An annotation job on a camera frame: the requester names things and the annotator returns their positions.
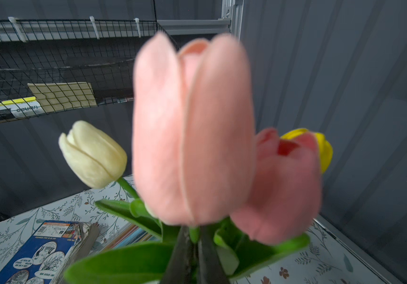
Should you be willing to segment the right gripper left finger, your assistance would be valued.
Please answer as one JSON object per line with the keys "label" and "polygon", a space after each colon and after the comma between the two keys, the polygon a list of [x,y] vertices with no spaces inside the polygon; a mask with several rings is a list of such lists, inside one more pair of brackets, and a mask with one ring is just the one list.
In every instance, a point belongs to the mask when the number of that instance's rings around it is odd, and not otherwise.
{"label": "right gripper left finger", "polygon": [[194,244],[189,228],[180,229],[167,269],[160,284],[191,284],[193,275]]}

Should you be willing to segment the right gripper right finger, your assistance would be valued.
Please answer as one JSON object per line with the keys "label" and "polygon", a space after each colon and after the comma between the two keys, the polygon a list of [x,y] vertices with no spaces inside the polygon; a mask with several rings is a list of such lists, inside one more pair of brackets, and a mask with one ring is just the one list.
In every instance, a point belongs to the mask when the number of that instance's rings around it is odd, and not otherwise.
{"label": "right gripper right finger", "polygon": [[208,227],[202,226],[199,229],[197,282],[199,284],[230,284],[219,260]]}

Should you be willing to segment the pink tulip stem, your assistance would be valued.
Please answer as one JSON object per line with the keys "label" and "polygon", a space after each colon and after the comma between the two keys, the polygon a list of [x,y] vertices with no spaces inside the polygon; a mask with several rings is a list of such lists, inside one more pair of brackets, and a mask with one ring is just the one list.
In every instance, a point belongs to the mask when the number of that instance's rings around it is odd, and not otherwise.
{"label": "pink tulip stem", "polygon": [[302,234],[320,212],[332,148],[323,134],[307,129],[280,136],[268,128],[255,139],[250,196],[230,218],[251,240],[272,246]]}
{"label": "pink tulip stem", "polygon": [[158,33],[134,66],[132,170],[137,191],[168,225],[218,222],[247,200],[254,110],[246,50],[229,34],[176,50]]}

